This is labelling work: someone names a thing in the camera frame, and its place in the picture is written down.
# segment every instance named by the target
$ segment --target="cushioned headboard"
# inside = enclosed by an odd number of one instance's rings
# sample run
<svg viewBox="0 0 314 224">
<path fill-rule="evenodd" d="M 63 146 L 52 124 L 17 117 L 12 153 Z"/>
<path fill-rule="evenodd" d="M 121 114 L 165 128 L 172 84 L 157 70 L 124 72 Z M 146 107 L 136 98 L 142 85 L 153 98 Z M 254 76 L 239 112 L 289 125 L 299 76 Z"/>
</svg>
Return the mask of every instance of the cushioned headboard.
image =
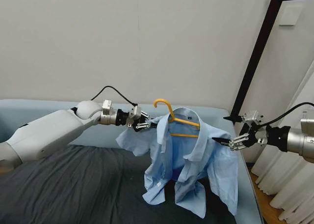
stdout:
<svg viewBox="0 0 314 224">
<path fill-rule="evenodd" d="M 1 127 L 5 128 L 5 130 L 0 132 L 0 141 L 7 140 L 17 128 L 25 123 L 31 122 L 56 110 L 70 109 L 77 104 L 76 102 L 39 100 L 0 100 L 0 124 Z M 128 112 L 132 105 L 113 104 L 113 107 Z M 169 112 L 168 108 L 164 105 L 158 105 L 157 108 L 154 108 L 152 104 L 140 105 L 140 107 L 152 117 L 165 115 Z M 196 111 L 204 122 L 228 131 L 232 136 L 235 135 L 232 123 L 223 119 L 223 117 L 229 115 L 228 111 L 208 107 L 188 106 L 188 108 Z M 87 129 L 78 139 L 73 141 L 72 144 L 117 147 L 118 145 L 115 139 L 125 129 L 126 127 L 123 126 L 97 125 Z"/>
</svg>

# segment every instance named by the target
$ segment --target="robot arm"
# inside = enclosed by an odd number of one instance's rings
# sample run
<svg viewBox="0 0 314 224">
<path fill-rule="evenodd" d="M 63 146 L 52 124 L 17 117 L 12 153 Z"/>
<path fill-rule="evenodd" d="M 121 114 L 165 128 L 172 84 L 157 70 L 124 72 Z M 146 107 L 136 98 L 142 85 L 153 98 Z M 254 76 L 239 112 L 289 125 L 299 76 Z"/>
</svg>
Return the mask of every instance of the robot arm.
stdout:
<svg viewBox="0 0 314 224">
<path fill-rule="evenodd" d="M 240 136 L 233 140 L 213 138 L 231 150 L 240 150 L 258 144 L 269 144 L 278 147 L 283 152 L 294 152 L 306 161 L 314 163 L 314 111 L 303 112 L 301 129 L 289 126 L 271 127 L 262 123 L 262 115 L 258 111 L 250 111 L 244 116 L 230 116 L 225 119 L 233 122 L 243 122 Z"/>
<path fill-rule="evenodd" d="M 146 123 L 149 119 L 137 105 L 123 112 L 114 109 L 110 100 L 102 107 L 94 101 L 82 101 L 70 110 L 59 110 L 21 126 L 9 140 L 0 143 L 0 161 L 17 167 L 51 155 L 93 125 L 127 125 L 139 131 L 150 127 Z"/>
</svg>

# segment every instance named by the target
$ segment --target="yellow hanger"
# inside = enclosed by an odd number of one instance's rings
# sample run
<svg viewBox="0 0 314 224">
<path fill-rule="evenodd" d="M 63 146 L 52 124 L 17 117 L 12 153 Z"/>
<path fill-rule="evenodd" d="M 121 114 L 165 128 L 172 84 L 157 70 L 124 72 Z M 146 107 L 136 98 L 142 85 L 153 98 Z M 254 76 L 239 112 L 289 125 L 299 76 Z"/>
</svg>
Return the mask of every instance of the yellow hanger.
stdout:
<svg viewBox="0 0 314 224">
<path fill-rule="evenodd" d="M 170 112 L 170 115 L 171 115 L 171 119 L 168 120 L 169 122 L 174 122 L 174 121 L 181 122 L 181 123 L 184 123 L 184 124 L 195 126 L 195 127 L 197 127 L 197 129 L 200 129 L 201 125 L 199 123 L 190 122 L 190 121 L 186 121 L 186 120 L 183 120 L 183 119 L 180 119 L 180 118 L 176 118 L 174 113 L 173 113 L 173 110 L 172 110 L 172 107 L 171 107 L 171 104 L 169 103 L 169 101 L 167 101 L 165 99 L 156 99 L 154 101 L 154 107 L 155 108 L 157 108 L 157 103 L 158 102 L 163 102 L 163 103 L 165 103 L 168 106 L 168 109 L 169 109 L 169 112 Z M 174 137 L 198 138 L 198 135 L 188 135 L 188 134 L 170 134 L 170 135 L 172 135 Z"/>
</svg>

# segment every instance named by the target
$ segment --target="shirt collar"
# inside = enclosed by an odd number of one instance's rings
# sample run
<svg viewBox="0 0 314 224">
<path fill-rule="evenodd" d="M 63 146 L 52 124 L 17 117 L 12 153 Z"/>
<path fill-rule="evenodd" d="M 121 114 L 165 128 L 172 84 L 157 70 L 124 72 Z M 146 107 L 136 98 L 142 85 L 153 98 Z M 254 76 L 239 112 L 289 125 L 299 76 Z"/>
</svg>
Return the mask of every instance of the shirt collar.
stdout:
<svg viewBox="0 0 314 224">
<path fill-rule="evenodd" d="M 190 110 L 188 108 L 177 108 L 173 110 L 174 114 L 181 114 L 181 115 L 191 115 L 191 113 L 195 114 L 198 118 L 198 123 L 200 124 L 201 128 L 199 131 L 199 135 L 197 138 L 197 141 L 195 143 L 195 146 L 190 154 L 184 155 L 184 159 L 187 159 L 189 161 L 200 161 L 203 157 L 207 140 L 208 140 L 208 129 L 206 124 L 201 120 L 201 118 L 197 115 L 196 112 L 193 110 Z M 165 152 L 166 148 L 166 140 L 167 136 L 170 136 L 169 133 L 169 119 L 170 114 L 166 114 L 165 116 L 156 118 L 155 122 L 158 121 L 157 125 L 157 142 L 158 144 L 161 144 L 161 152 Z"/>
</svg>

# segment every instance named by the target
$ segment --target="dark gray bedsheet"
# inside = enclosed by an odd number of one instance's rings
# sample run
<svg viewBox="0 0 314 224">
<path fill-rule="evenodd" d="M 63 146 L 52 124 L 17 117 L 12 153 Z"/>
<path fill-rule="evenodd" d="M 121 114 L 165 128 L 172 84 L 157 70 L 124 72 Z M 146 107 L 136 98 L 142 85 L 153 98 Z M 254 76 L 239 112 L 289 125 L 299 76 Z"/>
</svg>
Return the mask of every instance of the dark gray bedsheet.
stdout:
<svg viewBox="0 0 314 224">
<path fill-rule="evenodd" d="M 67 146 L 52 156 L 0 175 L 0 222 L 5 224 L 217 224 L 236 223 L 227 207 L 207 191 L 204 219 L 174 203 L 174 183 L 166 202 L 152 206 L 142 195 L 149 155 L 120 149 Z"/>
</svg>

